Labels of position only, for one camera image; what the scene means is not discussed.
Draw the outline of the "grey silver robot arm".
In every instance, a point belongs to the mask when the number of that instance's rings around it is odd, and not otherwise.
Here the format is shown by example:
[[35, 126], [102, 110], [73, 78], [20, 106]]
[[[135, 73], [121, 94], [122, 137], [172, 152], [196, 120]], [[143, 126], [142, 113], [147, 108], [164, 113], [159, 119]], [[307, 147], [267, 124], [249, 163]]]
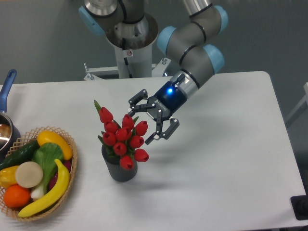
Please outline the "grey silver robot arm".
[[180, 70], [153, 96], [142, 90], [129, 101], [128, 113], [147, 113], [156, 122], [146, 140], [168, 139], [179, 126], [173, 114], [224, 65], [224, 57], [208, 40], [221, 33], [228, 15], [209, 0], [186, 0], [190, 22], [181, 29], [158, 29], [142, 0], [86, 0], [80, 18], [96, 35], [105, 35], [115, 50], [120, 78], [152, 76], [152, 45]]

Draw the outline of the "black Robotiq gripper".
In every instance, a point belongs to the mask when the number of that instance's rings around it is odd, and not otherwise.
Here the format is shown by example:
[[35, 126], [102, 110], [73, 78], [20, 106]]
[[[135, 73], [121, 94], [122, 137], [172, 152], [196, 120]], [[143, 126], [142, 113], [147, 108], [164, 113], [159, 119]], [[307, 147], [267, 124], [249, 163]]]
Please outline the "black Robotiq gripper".
[[146, 144], [161, 138], [168, 140], [179, 127], [179, 120], [171, 117], [187, 101], [187, 97], [180, 90], [181, 83], [181, 80], [170, 80], [151, 97], [146, 89], [142, 89], [129, 99], [130, 116], [145, 112], [156, 122], [155, 132], [146, 139]]

